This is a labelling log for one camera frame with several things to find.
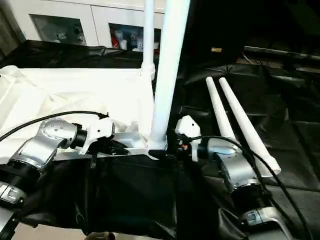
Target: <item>floor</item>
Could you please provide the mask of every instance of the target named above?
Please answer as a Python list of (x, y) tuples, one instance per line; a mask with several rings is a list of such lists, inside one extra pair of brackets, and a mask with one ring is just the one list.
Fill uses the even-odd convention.
[[(145, 236), (115, 233), (116, 240), (154, 240)], [(12, 240), (84, 240), (86, 236), (80, 229), (64, 229), (45, 225), (36, 228), (20, 223)]]

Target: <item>shelf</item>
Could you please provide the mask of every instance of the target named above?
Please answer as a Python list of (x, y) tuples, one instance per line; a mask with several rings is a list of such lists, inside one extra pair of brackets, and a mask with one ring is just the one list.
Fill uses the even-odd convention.
[[(143, 11), (145, 0), (41, 0)], [(165, 13), (166, 0), (155, 0), (155, 13)]]

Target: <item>black plastic sheet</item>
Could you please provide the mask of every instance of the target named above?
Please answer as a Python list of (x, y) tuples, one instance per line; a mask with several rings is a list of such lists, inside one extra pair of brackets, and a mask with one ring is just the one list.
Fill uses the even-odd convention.
[[(0, 67), (139, 68), (142, 54), (104, 47), (27, 41)], [(191, 115), (202, 135), (219, 135), (205, 78), (212, 76), (237, 139), (246, 145), (218, 79), (226, 77), (284, 182), (320, 238), (320, 82), (314, 74), (262, 66), (180, 65), (168, 127), (175, 148), (177, 120)], [(206, 159), (152, 161), (146, 156), (105, 158), (96, 171), (89, 159), (54, 162), (21, 213), (29, 224), (80, 228), (84, 233), (120, 232), (159, 239), (241, 240), (245, 234), (216, 165)], [(301, 223), (272, 179), (274, 199)]]

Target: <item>white tapered rod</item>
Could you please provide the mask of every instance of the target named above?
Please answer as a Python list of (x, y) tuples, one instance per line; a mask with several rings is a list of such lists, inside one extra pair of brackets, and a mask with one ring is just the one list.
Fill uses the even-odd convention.
[[(229, 86), (227, 80), (224, 77), (221, 77), (219, 82), (250, 149), (262, 157), (275, 174), (279, 174), (281, 172), (279, 164), (277, 163), (276, 159), (269, 154), (257, 131), (250, 122), (247, 114), (243, 110), (237, 97)], [(262, 162), (256, 160), (256, 164), (263, 177), (268, 178), (272, 176)]]
[(205, 79), (205, 81), (209, 90), (215, 118), (218, 123), (221, 136), (235, 140), (236, 137), (234, 131), (231, 128), (230, 122), (228, 120), (225, 108), (221, 102), (214, 80), (212, 79), (212, 77), (208, 76)]

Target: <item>white frame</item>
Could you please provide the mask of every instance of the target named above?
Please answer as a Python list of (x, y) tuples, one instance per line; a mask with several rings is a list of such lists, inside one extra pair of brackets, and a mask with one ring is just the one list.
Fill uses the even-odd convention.
[[(112, 48), (109, 23), (144, 26), (144, 12), (113, 7), (91, 6), (96, 34), (100, 46)], [(154, 13), (154, 28), (162, 29), (165, 15)]]
[(8, 4), (27, 40), (41, 41), (30, 16), (30, 14), (34, 14), (79, 19), (86, 45), (99, 45), (90, 5), (40, 0), (9, 0)]

